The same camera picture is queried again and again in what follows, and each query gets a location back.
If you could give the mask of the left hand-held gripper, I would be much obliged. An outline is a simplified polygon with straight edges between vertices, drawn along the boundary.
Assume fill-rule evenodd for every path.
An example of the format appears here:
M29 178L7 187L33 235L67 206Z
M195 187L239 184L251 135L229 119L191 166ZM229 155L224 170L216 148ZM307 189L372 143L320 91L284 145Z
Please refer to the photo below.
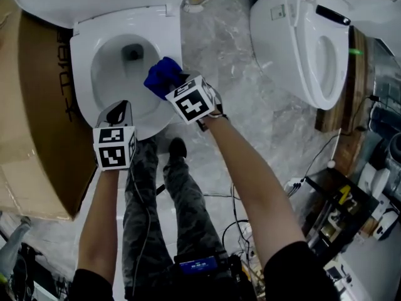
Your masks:
M131 103L122 100L107 107L100 113L96 127L102 123L107 123L109 127L93 129L93 149L99 169L128 169L136 149Z

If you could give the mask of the person's right hand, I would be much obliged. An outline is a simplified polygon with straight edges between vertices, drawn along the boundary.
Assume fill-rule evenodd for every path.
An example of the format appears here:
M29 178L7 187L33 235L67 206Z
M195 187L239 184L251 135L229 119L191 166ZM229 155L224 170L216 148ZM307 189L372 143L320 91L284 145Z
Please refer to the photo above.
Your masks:
M221 98L219 92L217 92L216 89L213 88L212 85L210 85L209 83L207 83L207 82L205 82L205 83L206 83L206 87L207 87L208 91L210 91L212 94L212 98L213 98L214 105L215 105L215 110L218 111L217 114L215 114L214 112L210 112L206 115L206 117L209 117L212 119L217 119L217 118L222 117L222 118L229 120L229 117L224 113L223 106L222 106L222 98ZM197 120L196 123L202 132L206 132L207 130L209 130L207 125L204 123L204 118Z

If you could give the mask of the wooden platform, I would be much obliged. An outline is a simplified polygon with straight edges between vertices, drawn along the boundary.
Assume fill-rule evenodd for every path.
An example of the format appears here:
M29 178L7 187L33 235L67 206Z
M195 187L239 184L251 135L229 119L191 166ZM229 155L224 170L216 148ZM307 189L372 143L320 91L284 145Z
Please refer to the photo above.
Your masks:
M334 153L335 169L350 177L357 166L357 157L365 138L363 118L369 103L367 37L355 27L349 31L349 47L364 55L348 56L348 69L343 90L330 110L317 110L315 129L327 133L341 130Z

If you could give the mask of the person's left forearm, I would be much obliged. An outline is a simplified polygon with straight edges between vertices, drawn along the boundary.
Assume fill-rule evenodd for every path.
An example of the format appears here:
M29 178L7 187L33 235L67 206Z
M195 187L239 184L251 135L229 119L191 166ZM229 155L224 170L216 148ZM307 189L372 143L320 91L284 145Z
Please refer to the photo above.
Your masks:
M80 235L78 268L113 284L117 263L118 170L102 171Z

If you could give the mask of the person's left leg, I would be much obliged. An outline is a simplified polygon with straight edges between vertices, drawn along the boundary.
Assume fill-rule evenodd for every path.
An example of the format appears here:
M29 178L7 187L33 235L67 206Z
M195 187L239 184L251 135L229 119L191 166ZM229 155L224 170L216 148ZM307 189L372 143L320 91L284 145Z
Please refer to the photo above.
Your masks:
M157 213L158 162L156 138L138 141L125 188L122 274L127 300L156 286L172 265Z

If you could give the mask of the white power strip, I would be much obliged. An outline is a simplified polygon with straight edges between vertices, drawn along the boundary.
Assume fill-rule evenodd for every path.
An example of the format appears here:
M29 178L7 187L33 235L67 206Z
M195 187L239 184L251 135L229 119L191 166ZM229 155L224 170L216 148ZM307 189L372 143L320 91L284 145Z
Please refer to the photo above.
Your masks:
M284 186L287 197L291 197L295 194L303 185L305 179L303 177L293 177Z

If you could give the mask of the white toilet bowl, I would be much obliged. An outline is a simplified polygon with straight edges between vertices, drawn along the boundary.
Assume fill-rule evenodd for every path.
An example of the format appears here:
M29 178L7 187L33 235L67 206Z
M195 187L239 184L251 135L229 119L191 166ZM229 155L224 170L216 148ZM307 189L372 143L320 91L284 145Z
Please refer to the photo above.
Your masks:
M168 101L144 85L148 71L167 56L182 64L180 13L164 6L104 14L79 23L70 40L76 99L92 127L121 100L131 104L137 139L158 134L176 118Z

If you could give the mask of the person's right forearm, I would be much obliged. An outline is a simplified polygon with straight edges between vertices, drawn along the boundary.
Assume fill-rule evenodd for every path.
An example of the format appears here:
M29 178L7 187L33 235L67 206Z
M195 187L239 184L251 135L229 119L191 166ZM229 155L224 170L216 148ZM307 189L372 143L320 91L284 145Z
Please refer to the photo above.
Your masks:
M265 265L285 246L305 240L292 205L268 163L227 119L207 117L204 122L226 163Z

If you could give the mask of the person's right black shoe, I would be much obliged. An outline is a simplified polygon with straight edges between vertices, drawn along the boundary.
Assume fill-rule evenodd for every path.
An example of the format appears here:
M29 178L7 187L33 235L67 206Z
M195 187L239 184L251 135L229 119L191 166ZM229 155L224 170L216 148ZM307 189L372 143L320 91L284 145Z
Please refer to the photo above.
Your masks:
M169 157L171 159L187 157L187 148L185 142L180 137L175 137L169 144Z

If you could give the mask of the person's right leg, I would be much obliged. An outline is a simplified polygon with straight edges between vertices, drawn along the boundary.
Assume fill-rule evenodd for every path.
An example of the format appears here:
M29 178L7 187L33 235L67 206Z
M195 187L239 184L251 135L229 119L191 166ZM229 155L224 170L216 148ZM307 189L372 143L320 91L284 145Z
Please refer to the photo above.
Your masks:
M164 183L172 198L177 218L177 252L223 252L224 248L206 209L204 195L189 173L185 158L169 157Z

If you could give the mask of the black screen device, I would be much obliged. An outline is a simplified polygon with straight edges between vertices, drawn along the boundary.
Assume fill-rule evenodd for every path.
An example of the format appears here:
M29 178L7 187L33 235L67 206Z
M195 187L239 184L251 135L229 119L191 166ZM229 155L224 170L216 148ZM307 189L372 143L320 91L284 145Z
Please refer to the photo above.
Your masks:
M174 257L179 272L183 275L202 275L218 269L214 255L186 253Z

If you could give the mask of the blue cloth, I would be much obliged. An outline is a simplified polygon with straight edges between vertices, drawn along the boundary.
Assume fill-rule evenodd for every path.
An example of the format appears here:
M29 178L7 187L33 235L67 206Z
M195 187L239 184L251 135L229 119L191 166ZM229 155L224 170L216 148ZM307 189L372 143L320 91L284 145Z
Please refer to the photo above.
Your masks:
M166 100L165 96L170 93L171 87L179 88L185 83L181 72L181 67L165 56L150 68L143 84L160 99Z

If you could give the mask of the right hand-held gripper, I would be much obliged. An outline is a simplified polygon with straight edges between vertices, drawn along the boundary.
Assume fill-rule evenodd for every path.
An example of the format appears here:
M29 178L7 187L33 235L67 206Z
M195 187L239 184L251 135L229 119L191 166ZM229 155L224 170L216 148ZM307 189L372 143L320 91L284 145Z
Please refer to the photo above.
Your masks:
M182 120L191 124L214 111L216 93L198 71L182 71L180 77L184 79L184 84L172 86L165 97Z

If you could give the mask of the person's leg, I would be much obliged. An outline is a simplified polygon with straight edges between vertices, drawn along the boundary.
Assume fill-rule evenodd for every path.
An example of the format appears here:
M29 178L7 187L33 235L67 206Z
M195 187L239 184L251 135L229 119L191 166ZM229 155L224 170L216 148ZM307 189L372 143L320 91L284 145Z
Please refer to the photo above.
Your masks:
M177 252L223 252L224 248L206 209L204 195L189 173L185 158L169 157L164 183L172 198L177 218Z
M127 300L156 286L172 265L157 213L158 162L156 138L138 141L125 188L122 274Z

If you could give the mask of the black metal cart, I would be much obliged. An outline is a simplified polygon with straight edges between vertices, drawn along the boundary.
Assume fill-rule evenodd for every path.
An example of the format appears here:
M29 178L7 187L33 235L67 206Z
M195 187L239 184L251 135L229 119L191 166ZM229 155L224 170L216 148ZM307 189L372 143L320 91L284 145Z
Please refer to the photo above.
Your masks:
M308 176L306 183L323 199L307 240L319 262L326 265L352 242L378 206L378 200L336 169Z

